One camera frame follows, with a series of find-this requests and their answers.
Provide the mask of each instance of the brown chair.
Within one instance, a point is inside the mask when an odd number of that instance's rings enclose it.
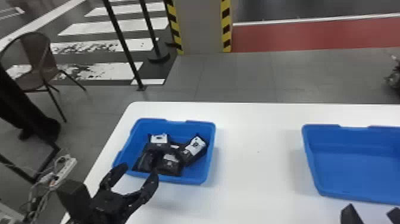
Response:
[[[24,92],[48,92],[51,99],[53,100],[58,112],[60,113],[64,122],[67,122],[64,113],[61,111],[60,106],[54,98],[51,89],[60,92],[56,87],[52,86],[49,82],[58,74],[62,73],[71,79],[75,84],[81,87],[84,91],[86,88],[83,87],[79,82],[72,78],[65,71],[57,68],[55,58],[50,49],[50,39],[42,33],[31,32],[25,33],[14,40],[12,40],[1,52],[0,61],[3,63],[4,55],[6,52],[11,51],[13,45],[20,44],[21,51],[24,52],[24,56],[27,62],[30,64],[31,69],[27,73],[15,79],[15,82],[20,86]],[[18,51],[14,51],[14,58],[21,58],[22,55],[18,55]]]

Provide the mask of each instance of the caution stripe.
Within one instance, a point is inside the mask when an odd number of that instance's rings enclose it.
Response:
[[[165,4],[167,6],[167,15],[168,19],[171,23],[171,30],[174,36],[174,41],[176,43],[176,50],[178,54],[184,54],[182,47],[182,39],[180,35],[178,16],[176,13],[176,8],[174,6],[173,0],[165,0]]]
[[[230,0],[221,0],[221,26],[223,52],[230,52],[232,48],[232,18],[230,15]]]

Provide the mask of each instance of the blue tray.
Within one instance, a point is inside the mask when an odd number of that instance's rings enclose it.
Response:
[[[321,195],[400,204],[400,128],[304,125],[302,134]]]
[[[187,143],[196,134],[206,140],[207,153],[188,167],[184,167],[180,177],[159,175],[160,181],[200,185],[207,179],[213,156],[215,124],[210,122],[171,122],[165,119],[139,119],[132,130],[124,148],[118,153],[112,166],[127,163],[132,176],[147,178],[148,173],[132,171],[136,160],[141,155],[145,144],[148,142],[148,134],[157,135],[167,133],[174,142]]]

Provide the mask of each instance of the concrete floor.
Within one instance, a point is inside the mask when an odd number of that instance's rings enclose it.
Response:
[[[78,164],[70,178],[83,181],[124,109],[134,101],[316,102],[397,104],[400,97],[383,77],[395,63],[388,52],[400,48],[341,49],[190,55],[178,57],[164,86],[137,92],[134,86],[57,86],[68,118],[57,144]],[[61,120],[47,94],[30,94],[48,116]],[[18,130],[1,121],[0,153],[20,166],[36,169],[50,148],[38,139],[17,140]],[[0,169],[2,202],[18,209],[30,185]],[[40,223],[58,223],[64,214],[53,195]]]

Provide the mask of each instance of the black robotic claw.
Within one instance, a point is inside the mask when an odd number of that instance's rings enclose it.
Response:
[[[126,173],[128,170],[128,165],[126,163],[121,163],[118,166],[112,168],[101,180],[99,184],[99,189],[109,191]]]
[[[67,206],[71,203],[65,200],[64,192],[60,192],[59,196],[63,194],[63,199],[60,197],[61,203],[66,207],[71,215],[73,223],[78,224],[124,224],[126,220],[134,213],[141,205],[146,204],[154,195],[158,188],[158,174],[157,170],[153,170],[140,190],[130,194],[121,195],[112,192],[111,188],[121,179],[124,173],[128,170],[126,163],[120,164],[110,170],[99,184],[99,190],[93,198],[90,198],[88,190],[85,185],[80,184],[81,191],[79,195],[87,195],[86,197],[77,197],[77,194],[70,196],[68,200],[74,200],[73,206]],[[66,182],[68,187],[71,187],[73,181]],[[76,208],[80,207],[80,212],[75,212]]]
[[[390,212],[387,213],[390,221],[393,224],[400,224],[400,209],[394,208]],[[349,204],[340,214],[340,223],[341,224],[364,224],[361,220],[360,216],[358,215],[357,211],[355,210],[352,204]]]

